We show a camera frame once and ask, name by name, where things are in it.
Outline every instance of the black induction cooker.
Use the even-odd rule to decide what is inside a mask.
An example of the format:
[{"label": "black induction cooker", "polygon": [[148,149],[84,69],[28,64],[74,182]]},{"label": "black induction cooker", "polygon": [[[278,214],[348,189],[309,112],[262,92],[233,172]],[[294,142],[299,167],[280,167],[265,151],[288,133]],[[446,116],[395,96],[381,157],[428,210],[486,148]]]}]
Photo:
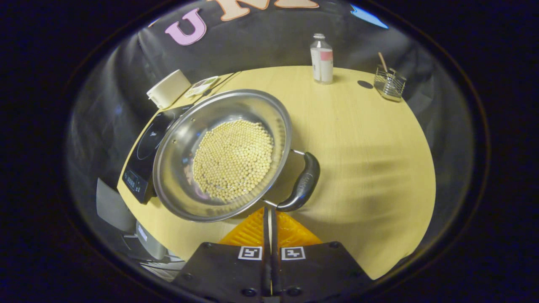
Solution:
[{"label": "black induction cooker", "polygon": [[127,161],[122,180],[142,204],[155,197],[153,183],[154,158],[167,129],[192,105],[176,107],[158,113],[149,123]]}]

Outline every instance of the black pot handle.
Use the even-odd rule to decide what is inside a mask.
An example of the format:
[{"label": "black pot handle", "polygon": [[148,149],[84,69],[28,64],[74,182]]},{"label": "black pot handle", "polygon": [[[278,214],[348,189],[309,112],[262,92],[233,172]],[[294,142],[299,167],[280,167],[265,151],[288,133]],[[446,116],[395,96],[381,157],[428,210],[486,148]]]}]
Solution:
[{"label": "black pot handle", "polygon": [[318,178],[320,177],[320,164],[313,154],[302,153],[294,149],[292,151],[303,155],[305,168],[296,180],[292,194],[276,206],[278,211],[293,211],[302,207],[313,194],[314,188],[318,183]]}]

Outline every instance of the pink letter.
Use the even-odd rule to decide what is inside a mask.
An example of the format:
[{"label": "pink letter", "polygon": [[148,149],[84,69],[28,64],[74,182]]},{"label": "pink letter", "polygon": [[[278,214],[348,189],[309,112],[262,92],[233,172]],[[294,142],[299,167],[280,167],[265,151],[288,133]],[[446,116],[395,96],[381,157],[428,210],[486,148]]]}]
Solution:
[{"label": "pink letter", "polygon": [[315,9],[319,7],[318,3],[312,2],[311,0],[277,0],[275,6],[280,8],[306,8],[306,9]]},{"label": "pink letter", "polygon": [[167,30],[165,30],[165,33],[171,35],[174,41],[180,45],[189,45],[199,41],[206,33],[206,24],[198,15],[198,10],[199,9],[194,9],[186,13],[182,18],[183,20],[188,20],[191,22],[191,24],[195,27],[195,31],[192,34],[184,34],[182,30],[179,29],[179,22],[175,22],[170,25]]},{"label": "pink letter", "polygon": [[255,8],[260,9],[260,10],[267,9],[268,5],[270,4],[270,0],[215,0],[215,1],[219,3],[219,5],[221,6],[221,9],[223,9],[223,12],[225,13],[221,17],[222,21],[230,21],[232,19],[245,16],[251,11],[248,8],[242,8],[241,6],[239,6],[238,2],[249,4],[250,6],[254,6]]}]

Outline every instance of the metal pot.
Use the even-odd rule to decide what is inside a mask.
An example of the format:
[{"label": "metal pot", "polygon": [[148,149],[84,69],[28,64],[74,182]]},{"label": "metal pot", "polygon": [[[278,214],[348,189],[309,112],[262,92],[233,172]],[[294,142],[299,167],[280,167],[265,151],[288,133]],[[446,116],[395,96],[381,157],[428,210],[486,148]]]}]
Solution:
[{"label": "metal pot", "polygon": [[[224,203],[203,193],[193,179],[192,163],[204,134],[224,122],[243,119],[261,122],[273,137],[272,163],[262,181],[248,194]],[[154,187],[163,205],[180,218],[215,222],[237,215],[258,200],[279,211],[292,211],[310,198],[320,175],[318,160],[310,153],[291,150],[292,124],[284,105],[274,96],[253,89],[214,95],[193,106],[173,122],[157,150]],[[303,155],[305,168],[292,194],[276,204],[263,199],[282,171],[289,151]]]}]

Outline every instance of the wire basket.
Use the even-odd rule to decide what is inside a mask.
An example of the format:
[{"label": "wire basket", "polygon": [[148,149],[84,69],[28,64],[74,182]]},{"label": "wire basket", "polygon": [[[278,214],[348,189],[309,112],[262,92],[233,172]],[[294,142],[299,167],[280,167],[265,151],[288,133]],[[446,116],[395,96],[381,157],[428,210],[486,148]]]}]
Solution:
[{"label": "wire basket", "polygon": [[386,72],[382,65],[378,65],[376,68],[374,87],[382,97],[388,100],[400,101],[405,84],[406,78],[397,75],[397,71],[394,69],[390,68]]}]

